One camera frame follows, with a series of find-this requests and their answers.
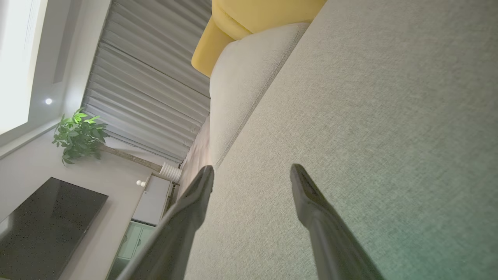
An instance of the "green foliage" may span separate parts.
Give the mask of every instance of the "green foliage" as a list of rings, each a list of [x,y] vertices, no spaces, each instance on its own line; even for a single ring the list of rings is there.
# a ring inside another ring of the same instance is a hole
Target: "green foliage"
[[[81,113],[82,110],[83,108],[78,109],[72,118],[65,119],[63,115],[55,127],[52,143],[64,148],[63,163],[74,164],[73,160],[89,155],[100,159],[99,146],[104,144],[104,138],[109,136],[106,133],[107,124],[95,122],[99,116],[85,119],[88,115]]]

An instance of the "plant trunk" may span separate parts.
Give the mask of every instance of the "plant trunk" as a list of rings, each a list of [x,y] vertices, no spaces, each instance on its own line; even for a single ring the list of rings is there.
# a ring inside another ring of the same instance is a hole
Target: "plant trunk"
[[[114,148],[111,148],[111,147],[108,147],[106,145],[101,145],[99,147],[99,149],[101,151],[105,151],[105,152],[108,152],[108,153],[111,153],[111,154],[115,154],[119,157],[122,157],[124,159],[127,159],[127,160],[131,160],[133,162],[136,162],[138,164],[141,164],[143,166],[146,166],[154,171],[156,171],[157,173],[160,173],[161,172],[161,169],[162,169],[162,166],[159,165],[159,164],[155,164],[154,162],[150,162],[148,160],[145,160],[145,159],[141,159],[139,157],[136,157],[134,155],[131,155],[127,152],[123,152],[123,151],[120,151],[120,150],[116,150]]]

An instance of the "green cabinet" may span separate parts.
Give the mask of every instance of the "green cabinet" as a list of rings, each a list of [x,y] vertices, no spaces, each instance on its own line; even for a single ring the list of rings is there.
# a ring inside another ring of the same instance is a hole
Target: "green cabinet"
[[[119,274],[125,269],[128,262],[140,252],[155,227],[146,224],[131,221],[126,234],[121,241],[121,246],[116,254],[113,265],[109,270],[107,280],[118,278]]]

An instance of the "black television screen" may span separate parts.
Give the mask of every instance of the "black television screen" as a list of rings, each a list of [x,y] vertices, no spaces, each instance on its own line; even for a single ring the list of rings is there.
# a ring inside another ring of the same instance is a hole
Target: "black television screen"
[[[0,278],[58,279],[107,197],[48,179],[0,223]]]

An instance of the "yellow chair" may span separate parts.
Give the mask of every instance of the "yellow chair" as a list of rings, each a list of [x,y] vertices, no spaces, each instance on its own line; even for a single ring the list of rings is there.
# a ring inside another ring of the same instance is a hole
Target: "yellow chair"
[[[223,49],[247,35],[295,22],[311,22],[326,0],[212,0],[211,19],[192,56],[210,77]]]

